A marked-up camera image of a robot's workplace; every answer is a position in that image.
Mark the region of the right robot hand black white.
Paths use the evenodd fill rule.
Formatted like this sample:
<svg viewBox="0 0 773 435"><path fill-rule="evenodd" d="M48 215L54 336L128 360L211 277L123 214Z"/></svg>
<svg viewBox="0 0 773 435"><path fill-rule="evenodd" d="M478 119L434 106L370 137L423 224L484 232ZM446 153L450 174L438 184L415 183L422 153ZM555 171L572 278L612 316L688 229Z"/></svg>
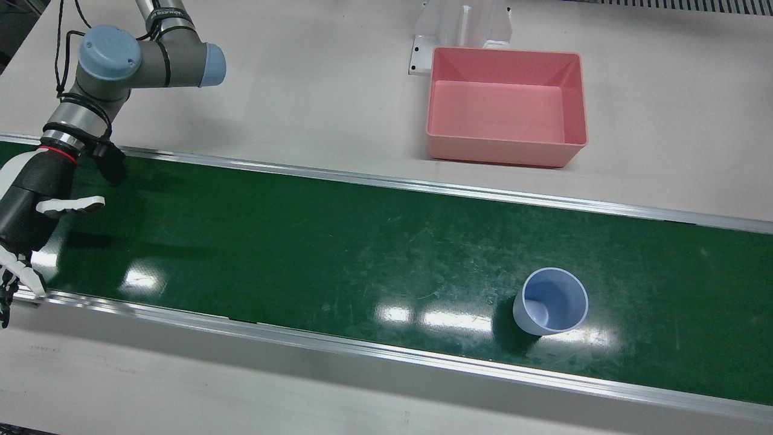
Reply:
<svg viewBox="0 0 773 435"><path fill-rule="evenodd" d="M2 328L8 327L10 306L20 286L46 297L45 279L31 265L31 253L49 242L60 218L105 206L102 196L70 196L75 168L74 156L50 146L23 152L2 167Z"/></svg>

